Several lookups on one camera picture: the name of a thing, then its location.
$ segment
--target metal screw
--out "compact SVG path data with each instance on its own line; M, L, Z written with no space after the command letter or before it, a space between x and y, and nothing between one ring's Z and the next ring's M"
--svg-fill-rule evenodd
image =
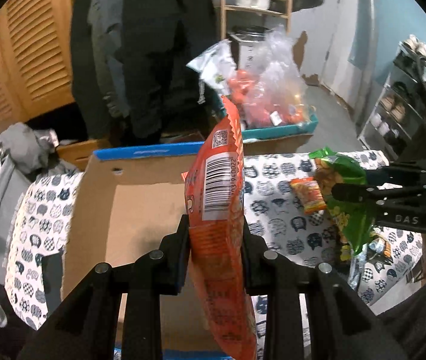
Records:
M265 259L275 260L278 254L274 250L267 250L263 253L263 256L265 256Z
M157 249L157 250L152 250L152 251L150 252L150 258L151 258L152 260L160 260L160 259L162 259L162 258L163 258L163 256L164 256L164 253L163 253L161 250L159 250L159 249Z
M329 274L333 270L333 268L327 262L322 262L318 265L318 268L324 274Z
M108 263L100 262L100 263L96 264L94 271L97 274L104 274L105 272L108 272L108 269L110 269L110 266L109 266Z

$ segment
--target orange snack bag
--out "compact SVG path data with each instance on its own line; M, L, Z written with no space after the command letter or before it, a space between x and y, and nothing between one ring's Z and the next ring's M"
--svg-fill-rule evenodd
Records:
M313 177L295 178L290 181L291 188L305 207L305 214L310 215L327 208L319 189L318 182Z
M243 140L238 110L222 97L227 116L199 150L185 182L191 277L210 330L236 360L256 358L255 315L245 293Z

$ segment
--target wooden louvered cabinet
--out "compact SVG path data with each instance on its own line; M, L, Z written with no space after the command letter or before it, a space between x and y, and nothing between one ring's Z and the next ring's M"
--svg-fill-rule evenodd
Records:
M74 102L71 0L8 0L0 9L0 132Z

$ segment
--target cat pattern fabric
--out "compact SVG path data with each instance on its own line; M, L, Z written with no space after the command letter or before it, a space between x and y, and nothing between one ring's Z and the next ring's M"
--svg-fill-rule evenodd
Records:
M357 158L365 169L388 164L380 151L344 153ZM281 154L245 157L245 216L250 232L264 238L269 249L289 260L314 267L333 262L337 232L327 211L305 215L303 206L289 186L291 179L313 176L314 161L307 154ZM367 262L358 296L374 304L397 283L421 258L421 236L390 228L381 228L390 242L393 265ZM258 354L264 351L264 327L267 297L252 297L257 323ZM303 341L310 342L304 295L302 307Z
M15 313L35 330L48 316L41 261L66 245L76 199L72 191L82 177L76 173L36 180L17 213L5 290Z

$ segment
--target barcode label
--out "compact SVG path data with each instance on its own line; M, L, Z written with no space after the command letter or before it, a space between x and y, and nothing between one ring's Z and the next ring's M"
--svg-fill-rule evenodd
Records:
M278 111L271 113L270 119L271 119L271 122L273 123L274 126L278 126L281 123L283 123L283 120L281 119L281 116L279 116Z
M202 214L204 221L228 218L238 174L236 158L235 152L226 152L215 154L206 160Z
M228 144L228 130L218 130L213 134L213 149Z

